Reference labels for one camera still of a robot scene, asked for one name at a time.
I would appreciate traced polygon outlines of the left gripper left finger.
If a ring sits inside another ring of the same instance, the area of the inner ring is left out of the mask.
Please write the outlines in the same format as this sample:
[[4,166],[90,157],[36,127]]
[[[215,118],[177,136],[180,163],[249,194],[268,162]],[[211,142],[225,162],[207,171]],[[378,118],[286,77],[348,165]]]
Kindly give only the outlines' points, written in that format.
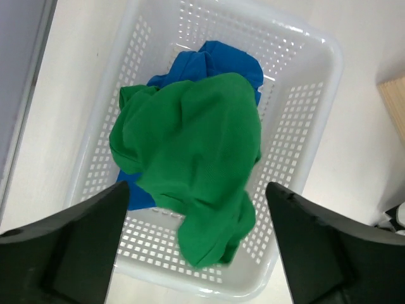
[[1,303],[104,303],[129,202],[117,182],[1,234]]

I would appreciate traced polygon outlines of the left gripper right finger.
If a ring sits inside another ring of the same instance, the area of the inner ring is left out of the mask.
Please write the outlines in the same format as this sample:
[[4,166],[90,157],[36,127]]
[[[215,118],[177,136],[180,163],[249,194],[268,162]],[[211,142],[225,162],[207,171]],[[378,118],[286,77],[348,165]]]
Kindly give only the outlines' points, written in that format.
[[404,236],[276,182],[268,183],[266,199],[294,303],[404,303]]

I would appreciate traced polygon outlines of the green tank top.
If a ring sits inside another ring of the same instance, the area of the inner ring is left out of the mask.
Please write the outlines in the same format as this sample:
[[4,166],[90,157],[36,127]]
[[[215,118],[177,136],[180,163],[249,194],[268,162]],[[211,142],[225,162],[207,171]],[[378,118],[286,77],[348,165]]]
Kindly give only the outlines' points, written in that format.
[[238,73],[163,88],[122,87],[112,157],[156,205],[184,216],[180,252],[197,269],[230,263],[256,222],[246,191],[261,157],[252,85]]

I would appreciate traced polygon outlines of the blue tank top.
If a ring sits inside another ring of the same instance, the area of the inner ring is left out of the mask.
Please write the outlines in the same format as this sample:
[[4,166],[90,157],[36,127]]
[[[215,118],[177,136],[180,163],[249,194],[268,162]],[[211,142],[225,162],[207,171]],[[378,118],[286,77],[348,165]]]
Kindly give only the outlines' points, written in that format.
[[[222,73],[238,73],[248,80],[255,94],[256,106],[259,105],[261,93],[259,88],[263,85],[263,70],[254,57],[237,48],[220,41],[206,41],[198,51],[182,51],[175,58],[168,73],[155,75],[147,86],[157,86],[160,89],[171,83],[181,80],[198,81]],[[130,86],[120,89],[119,107],[134,95]],[[129,175],[123,170],[118,174],[118,181],[126,181],[130,189],[128,210],[141,210],[155,207],[151,195],[141,189],[135,182],[140,173]]]

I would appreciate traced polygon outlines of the striped black white tank top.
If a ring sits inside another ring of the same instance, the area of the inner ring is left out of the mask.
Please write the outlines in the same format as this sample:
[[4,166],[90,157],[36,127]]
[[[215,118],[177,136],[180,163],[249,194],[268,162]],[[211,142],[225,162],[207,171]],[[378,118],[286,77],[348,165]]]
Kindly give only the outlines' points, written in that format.
[[383,214],[383,218],[375,227],[384,231],[393,232],[405,236],[405,202],[397,205]]

